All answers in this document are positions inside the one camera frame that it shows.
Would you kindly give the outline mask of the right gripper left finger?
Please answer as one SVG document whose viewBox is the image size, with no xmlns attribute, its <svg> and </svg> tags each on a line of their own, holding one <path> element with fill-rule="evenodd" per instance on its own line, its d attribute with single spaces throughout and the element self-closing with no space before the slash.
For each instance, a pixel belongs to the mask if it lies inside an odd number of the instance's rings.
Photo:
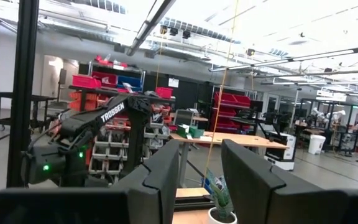
<svg viewBox="0 0 358 224">
<path fill-rule="evenodd" d="M 172 224 L 177 192 L 180 143 L 170 140 L 152 157 L 119 180 L 123 194 L 112 224 Z"/>
</svg>

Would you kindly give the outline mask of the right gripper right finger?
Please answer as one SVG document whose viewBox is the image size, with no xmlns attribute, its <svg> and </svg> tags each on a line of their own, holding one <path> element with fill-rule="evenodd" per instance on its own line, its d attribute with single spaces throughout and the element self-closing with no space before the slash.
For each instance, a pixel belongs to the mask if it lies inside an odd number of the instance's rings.
<svg viewBox="0 0 358 224">
<path fill-rule="evenodd" d="M 347 224 L 348 198 L 264 160 L 232 140 L 222 164 L 238 224 Z"/>
</svg>

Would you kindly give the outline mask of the green snake plant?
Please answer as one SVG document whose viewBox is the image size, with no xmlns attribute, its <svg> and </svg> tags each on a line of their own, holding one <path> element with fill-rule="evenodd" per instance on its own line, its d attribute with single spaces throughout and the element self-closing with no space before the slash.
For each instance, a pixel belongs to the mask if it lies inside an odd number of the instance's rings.
<svg viewBox="0 0 358 224">
<path fill-rule="evenodd" d="M 234 206 L 228 191 L 228 187 L 224 177 L 214 175 L 209 169 L 206 170 L 206 180 L 211 191 L 214 207 L 224 208 L 234 211 Z"/>
</svg>

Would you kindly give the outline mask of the white mobile cart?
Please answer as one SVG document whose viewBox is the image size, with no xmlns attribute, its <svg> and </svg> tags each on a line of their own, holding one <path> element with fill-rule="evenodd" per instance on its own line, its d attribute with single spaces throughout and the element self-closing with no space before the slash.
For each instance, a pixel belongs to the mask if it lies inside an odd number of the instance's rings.
<svg viewBox="0 0 358 224">
<path fill-rule="evenodd" d="M 275 164 L 283 170 L 293 171 L 295 167 L 295 143 L 296 137 L 287 134 L 278 134 L 275 131 L 265 132 L 270 141 L 286 145 L 285 149 L 266 148 L 264 159 Z"/>
</svg>

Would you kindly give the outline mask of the white plant pot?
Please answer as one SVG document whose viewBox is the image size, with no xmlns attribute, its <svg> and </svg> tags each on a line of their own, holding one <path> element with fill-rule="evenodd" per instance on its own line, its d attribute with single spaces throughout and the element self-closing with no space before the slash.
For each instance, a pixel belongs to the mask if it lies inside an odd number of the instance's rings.
<svg viewBox="0 0 358 224">
<path fill-rule="evenodd" d="M 208 224 L 237 224 L 237 217 L 228 209 L 213 207 L 208 210 Z"/>
</svg>

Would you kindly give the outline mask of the wooden background table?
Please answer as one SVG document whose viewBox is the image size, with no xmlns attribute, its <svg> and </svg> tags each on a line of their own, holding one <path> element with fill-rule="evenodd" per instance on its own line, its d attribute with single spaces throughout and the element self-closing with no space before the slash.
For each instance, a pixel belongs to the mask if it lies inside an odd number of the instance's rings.
<svg viewBox="0 0 358 224">
<path fill-rule="evenodd" d="M 243 134 L 230 134 L 230 133 L 219 133 L 219 132 L 204 132 L 204 137 L 189 139 L 187 137 L 181 137 L 177 133 L 171 133 L 171 139 L 182 142 L 183 149 L 181 150 L 181 158 L 180 158 L 180 168 L 179 168 L 179 180 L 178 185 L 182 188 L 186 188 L 185 186 L 185 172 L 186 172 L 186 163 L 188 158 L 188 150 L 191 143 L 201 143 L 201 144 L 209 144 L 211 147 L 213 145 L 221 145 L 224 139 L 230 139 L 235 143 L 241 146 L 247 147 L 265 147 L 265 148 L 274 148 L 274 149 L 286 149 L 287 146 L 284 144 L 280 144 L 274 141 L 269 141 L 268 139 L 253 136 L 253 135 L 243 135 Z"/>
</svg>

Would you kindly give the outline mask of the grey parts bin rack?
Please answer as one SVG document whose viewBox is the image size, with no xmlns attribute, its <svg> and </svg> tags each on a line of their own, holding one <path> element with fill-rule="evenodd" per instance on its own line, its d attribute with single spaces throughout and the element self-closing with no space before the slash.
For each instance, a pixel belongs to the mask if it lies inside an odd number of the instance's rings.
<svg viewBox="0 0 358 224">
<path fill-rule="evenodd" d="M 130 129 L 130 122 L 123 119 L 114 119 L 101 128 L 88 159 L 89 174 L 105 179 L 110 184 L 119 180 L 119 173 L 127 164 Z M 155 154 L 169 135 L 170 129 L 166 123 L 147 124 L 140 160 L 143 162 Z"/>
</svg>

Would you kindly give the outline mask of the green storage bins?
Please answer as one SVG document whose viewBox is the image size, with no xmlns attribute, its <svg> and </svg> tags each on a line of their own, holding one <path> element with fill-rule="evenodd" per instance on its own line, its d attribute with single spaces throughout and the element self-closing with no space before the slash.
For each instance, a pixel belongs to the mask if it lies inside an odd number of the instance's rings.
<svg viewBox="0 0 358 224">
<path fill-rule="evenodd" d="M 203 136 L 204 130 L 199 129 L 197 126 L 180 124 L 177 126 L 176 133 L 185 139 L 198 139 Z"/>
</svg>

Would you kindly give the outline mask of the white trash can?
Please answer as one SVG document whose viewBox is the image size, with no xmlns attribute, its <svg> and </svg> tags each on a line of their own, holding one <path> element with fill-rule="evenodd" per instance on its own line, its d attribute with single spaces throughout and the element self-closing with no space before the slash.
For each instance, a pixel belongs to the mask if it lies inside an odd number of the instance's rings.
<svg viewBox="0 0 358 224">
<path fill-rule="evenodd" d="M 325 140 L 326 138 L 324 136 L 312 134 L 310 136 L 308 153 L 313 155 L 321 154 L 321 150 L 323 148 Z"/>
</svg>

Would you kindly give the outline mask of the red bin shelf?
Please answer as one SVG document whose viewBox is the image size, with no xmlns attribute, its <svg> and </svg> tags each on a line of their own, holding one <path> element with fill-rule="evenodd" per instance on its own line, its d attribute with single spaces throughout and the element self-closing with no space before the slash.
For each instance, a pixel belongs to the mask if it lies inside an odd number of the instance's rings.
<svg viewBox="0 0 358 224">
<path fill-rule="evenodd" d="M 232 119 L 241 111 L 250 106 L 248 96 L 232 93 L 214 92 L 209 130 L 220 133 L 245 134 L 250 126 L 233 121 Z"/>
</svg>

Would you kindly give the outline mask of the red storage bin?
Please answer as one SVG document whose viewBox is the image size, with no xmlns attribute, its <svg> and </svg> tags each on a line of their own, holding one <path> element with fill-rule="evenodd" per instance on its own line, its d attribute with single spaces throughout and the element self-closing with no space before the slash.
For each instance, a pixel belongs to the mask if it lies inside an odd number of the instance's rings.
<svg viewBox="0 0 358 224">
<path fill-rule="evenodd" d="M 157 87 L 155 92 L 161 98 L 170 99 L 172 97 L 173 89 L 167 87 Z"/>
<path fill-rule="evenodd" d="M 97 89 L 101 88 L 101 81 L 88 75 L 73 75 L 72 85 L 81 88 Z"/>
</svg>

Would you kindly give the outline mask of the blue storage bin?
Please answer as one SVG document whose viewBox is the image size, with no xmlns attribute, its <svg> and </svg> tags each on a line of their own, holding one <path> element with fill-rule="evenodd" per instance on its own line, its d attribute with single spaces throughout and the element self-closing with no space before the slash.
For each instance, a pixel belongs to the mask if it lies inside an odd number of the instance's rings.
<svg viewBox="0 0 358 224">
<path fill-rule="evenodd" d="M 128 83 L 133 91 L 142 90 L 142 80 L 140 78 L 132 78 L 127 76 L 119 75 L 117 77 L 117 88 L 124 88 L 124 83 Z"/>
</svg>

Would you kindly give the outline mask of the black utility cart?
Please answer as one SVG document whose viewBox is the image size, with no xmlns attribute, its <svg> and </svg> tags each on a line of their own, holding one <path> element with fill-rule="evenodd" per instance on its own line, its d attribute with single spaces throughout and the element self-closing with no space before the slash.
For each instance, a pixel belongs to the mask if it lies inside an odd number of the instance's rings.
<svg viewBox="0 0 358 224">
<path fill-rule="evenodd" d="M 2 98 L 8 98 L 12 99 L 13 92 L 0 92 L 0 131 L 4 131 L 6 126 L 11 125 L 11 119 L 10 118 L 1 118 L 1 102 Z M 42 132 L 47 126 L 48 126 L 48 103 L 52 100 L 54 100 L 54 97 L 50 96 L 41 96 L 41 95 L 32 95 L 30 98 L 30 101 L 32 102 L 32 117 L 30 119 L 29 128 L 31 131 L 35 131 L 38 129 L 40 132 Z M 44 102 L 45 103 L 45 109 L 44 109 L 44 119 L 38 120 L 38 110 L 40 108 L 39 103 Z"/>
</svg>

